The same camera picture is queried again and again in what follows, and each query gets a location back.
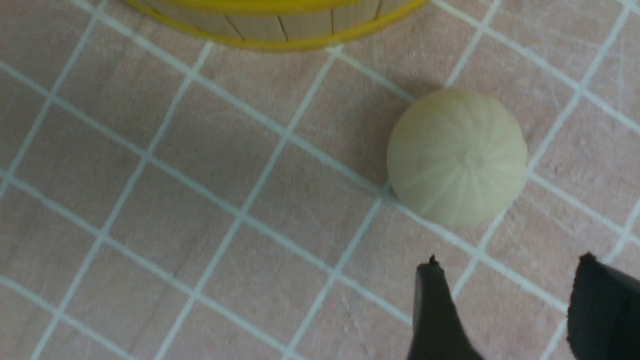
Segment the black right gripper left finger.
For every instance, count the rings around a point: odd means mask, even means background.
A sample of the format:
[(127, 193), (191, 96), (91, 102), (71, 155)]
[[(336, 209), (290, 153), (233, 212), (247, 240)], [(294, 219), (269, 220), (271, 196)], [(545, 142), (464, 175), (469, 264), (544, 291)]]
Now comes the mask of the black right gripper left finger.
[(431, 255), (414, 274), (408, 360), (481, 360), (458, 316), (445, 271)]

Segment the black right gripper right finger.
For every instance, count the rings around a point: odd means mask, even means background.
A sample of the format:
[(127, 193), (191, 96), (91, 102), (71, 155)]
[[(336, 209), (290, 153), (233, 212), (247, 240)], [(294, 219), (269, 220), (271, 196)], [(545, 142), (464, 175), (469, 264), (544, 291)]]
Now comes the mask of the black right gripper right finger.
[(576, 360), (640, 358), (640, 282), (599, 262), (579, 257), (567, 309), (567, 343)]

